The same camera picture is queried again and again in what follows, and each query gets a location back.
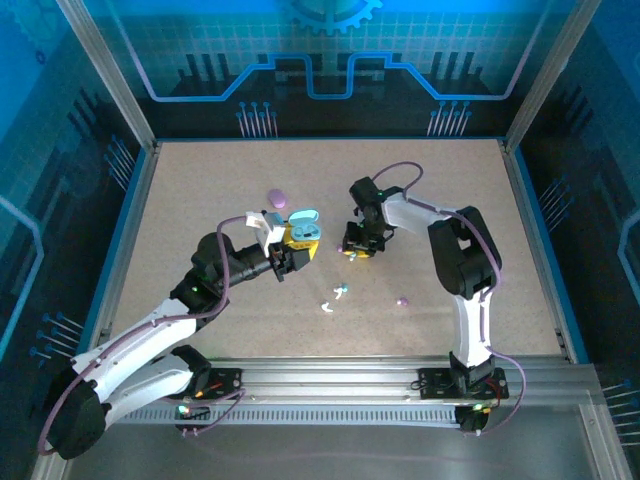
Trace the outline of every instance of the teal object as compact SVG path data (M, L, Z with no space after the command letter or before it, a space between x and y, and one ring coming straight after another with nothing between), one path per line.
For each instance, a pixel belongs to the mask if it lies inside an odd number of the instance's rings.
M315 224L320 214L314 209L296 210L289 216L291 238L296 242L320 240L322 229Z

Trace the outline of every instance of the glass panel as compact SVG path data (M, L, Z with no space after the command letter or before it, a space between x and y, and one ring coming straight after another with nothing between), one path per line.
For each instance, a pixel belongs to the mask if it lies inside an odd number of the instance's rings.
M158 137L495 136L573 0L90 0Z
M0 478L17 480L140 148L54 0L0 2L0 105Z
M605 387L631 378L637 388L640 381L639 18L640 3L603 0L522 142L587 353ZM613 399L627 403L613 413L637 410L633 398ZM625 428L619 431L635 430ZM627 452L640 465L638 450Z

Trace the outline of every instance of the white small object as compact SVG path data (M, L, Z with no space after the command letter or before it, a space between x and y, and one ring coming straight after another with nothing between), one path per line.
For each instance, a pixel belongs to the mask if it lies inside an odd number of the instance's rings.
M348 290L348 287L344 283L334 288L333 292L336 294L336 300L338 300L343 293L347 293L347 290Z
M278 243L284 237L285 224L279 213L246 213L247 227L256 229L256 239L262 246L265 258L269 257L269 245Z

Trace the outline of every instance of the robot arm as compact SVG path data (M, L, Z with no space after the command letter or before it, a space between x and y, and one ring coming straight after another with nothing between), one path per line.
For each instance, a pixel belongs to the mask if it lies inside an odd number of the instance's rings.
M205 327L226 307L228 301L218 307L225 298L225 267L229 288L268 270L283 281L286 274L309 263L321 235L314 224L317 217L315 210L305 210L284 222L277 213L250 212L246 223L256 228L258 242L239 251L224 234L202 238L191 258L193 268L168 299L109 342L72 358L56 376L44 402L51 423L48 427L45 423L40 443L46 438L62 458L74 458L127 413L163 397L195 396L205 390L211 365L195 349L185 345L159 355Z
M349 190L359 223L349 222L342 250L347 255L372 257L385 250L396 228L428 238L442 286L455 302L455 343L450 353L451 373L465 393L493 373L489 340L489 302L496 276L478 240L457 217L471 222L488 244L499 267L500 256L488 229L474 207L455 212L430 205L399 187L379 190L366 177Z

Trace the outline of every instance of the table surface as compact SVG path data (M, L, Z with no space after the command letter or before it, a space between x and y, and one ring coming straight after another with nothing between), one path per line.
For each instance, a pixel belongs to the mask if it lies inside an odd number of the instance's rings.
M339 254L353 220L352 183L413 160L425 170L414 195L441 206L477 207L503 260L503 285L491 306L491 341L510 354L559 354L554 324L495 140L297 140L165 143L118 306L113 333L146 316L189 270L198 241L246 211L273 210L267 192L282 189L284 218L320 212L323 238L314 261L278 283L274 275L230 291L231 304L188 340L207 357L289 355L447 355L454 305L440 285L428 239L396 231L387 251L350 262ZM381 188L415 175L400 167ZM252 229L230 225L236 249ZM349 291L334 300L341 283ZM399 297L407 307L396 304ZM334 312L320 305L330 301Z

